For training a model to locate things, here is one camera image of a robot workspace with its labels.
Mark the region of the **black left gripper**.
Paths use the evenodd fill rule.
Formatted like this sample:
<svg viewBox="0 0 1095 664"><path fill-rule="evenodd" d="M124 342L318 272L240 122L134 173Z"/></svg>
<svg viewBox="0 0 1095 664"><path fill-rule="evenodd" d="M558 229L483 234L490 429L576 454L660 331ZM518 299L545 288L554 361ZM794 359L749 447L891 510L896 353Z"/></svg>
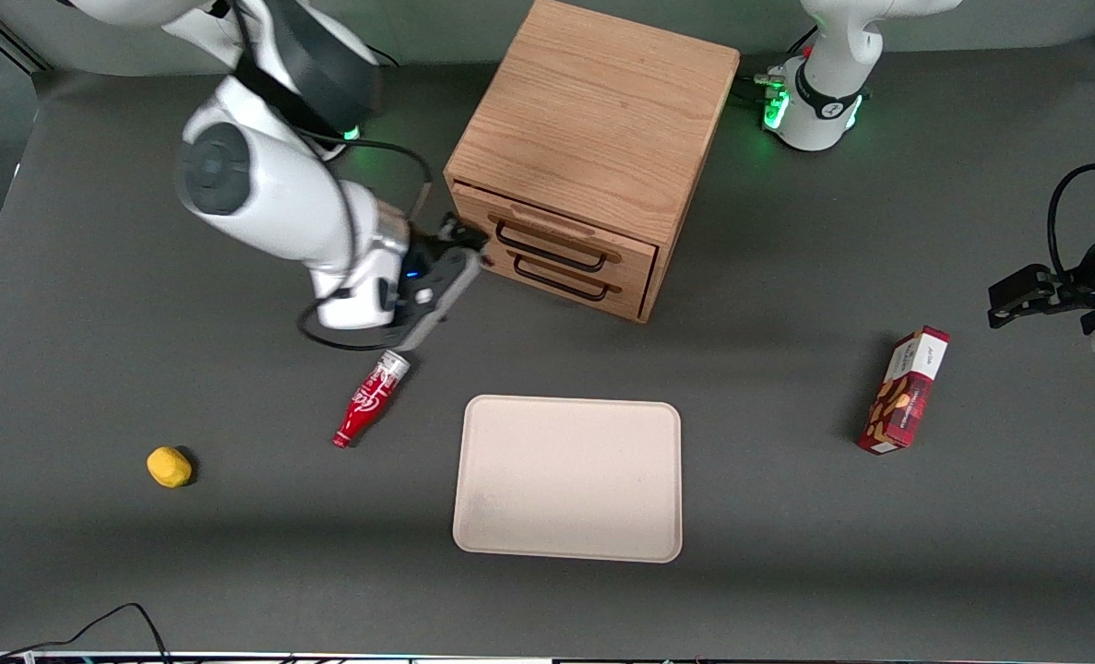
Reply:
<svg viewBox="0 0 1095 664"><path fill-rule="evenodd" d="M1046 247L1052 259L1060 291L1071 302L1095 310L1095 243L1084 252L1075 267L1067 268L1060 256L1054 222L1046 224ZM1011 321L1029 314L1045 314L1054 307L1057 281L1052 270L1040 264L1025 266L998 281L987 289L987 324L991 329L1006 327Z"/></svg>

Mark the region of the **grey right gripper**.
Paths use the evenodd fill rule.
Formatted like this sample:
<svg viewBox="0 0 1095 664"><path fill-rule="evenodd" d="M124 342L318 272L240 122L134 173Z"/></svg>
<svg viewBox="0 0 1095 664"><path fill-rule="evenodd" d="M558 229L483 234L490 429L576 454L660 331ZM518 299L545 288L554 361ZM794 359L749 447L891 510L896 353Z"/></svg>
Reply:
<svg viewBox="0 0 1095 664"><path fill-rule="evenodd" d="M418 348L480 276L482 266L493 265L485 248L489 236L458 215L445 214L434 236L437 240L417 240L403 259L394 319L384 328L387 350Z"/></svg>

